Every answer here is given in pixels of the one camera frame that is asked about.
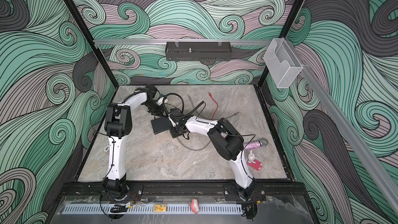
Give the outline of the black network switch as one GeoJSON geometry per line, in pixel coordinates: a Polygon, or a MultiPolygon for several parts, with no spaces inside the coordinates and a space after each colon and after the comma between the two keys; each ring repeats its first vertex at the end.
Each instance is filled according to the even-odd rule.
{"type": "Polygon", "coordinates": [[[168,131],[170,128],[173,127],[170,120],[166,117],[159,117],[151,120],[151,125],[155,135],[168,131]]]}

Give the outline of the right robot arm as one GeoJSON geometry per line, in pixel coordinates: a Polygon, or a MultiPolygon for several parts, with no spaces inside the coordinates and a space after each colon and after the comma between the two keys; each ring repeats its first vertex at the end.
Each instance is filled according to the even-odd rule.
{"type": "Polygon", "coordinates": [[[172,125],[170,129],[172,137],[197,133],[210,139],[217,153],[229,162],[239,196],[243,200],[249,200],[256,183],[244,156],[244,136],[225,118],[202,119],[193,114],[183,115],[176,108],[166,114],[172,125]]]}

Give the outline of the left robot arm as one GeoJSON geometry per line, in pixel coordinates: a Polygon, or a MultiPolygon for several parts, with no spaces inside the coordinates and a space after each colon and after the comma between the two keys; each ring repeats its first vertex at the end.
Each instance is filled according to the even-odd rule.
{"type": "Polygon", "coordinates": [[[104,130],[109,142],[108,172],[103,179],[103,188],[116,194],[116,199],[124,199],[129,188],[126,184],[125,145],[130,134],[132,123],[132,110],[139,106],[146,106],[150,114],[162,116],[163,110],[158,103],[159,93],[155,86],[147,85],[137,88],[119,103],[110,103],[106,109],[104,130]]]}

